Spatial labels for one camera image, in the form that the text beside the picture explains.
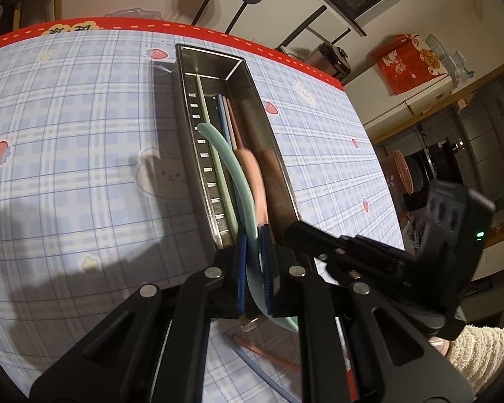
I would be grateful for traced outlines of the white fleece sleeve forearm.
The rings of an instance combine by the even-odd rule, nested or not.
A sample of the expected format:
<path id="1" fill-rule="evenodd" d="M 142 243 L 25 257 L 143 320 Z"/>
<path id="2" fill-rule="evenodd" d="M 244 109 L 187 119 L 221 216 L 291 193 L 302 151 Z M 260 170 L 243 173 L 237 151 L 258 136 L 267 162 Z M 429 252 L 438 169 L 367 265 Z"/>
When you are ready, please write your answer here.
<path id="1" fill-rule="evenodd" d="M 467 325 L 450 343 L 446 358 L 478 396 L 504 367 L 504 328 Z"/>

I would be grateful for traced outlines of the person's hand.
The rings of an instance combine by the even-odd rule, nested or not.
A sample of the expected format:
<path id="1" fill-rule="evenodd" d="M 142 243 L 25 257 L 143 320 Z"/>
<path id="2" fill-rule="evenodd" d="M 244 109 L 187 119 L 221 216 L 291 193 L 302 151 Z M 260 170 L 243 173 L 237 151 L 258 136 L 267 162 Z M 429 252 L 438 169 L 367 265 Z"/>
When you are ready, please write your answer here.
<path id="1" fill-rule="evenodd" d="M 451 342 L 447 339 L 432 337 L 429 343 L 443 356 L 446 357 L 451 347 Z"/>

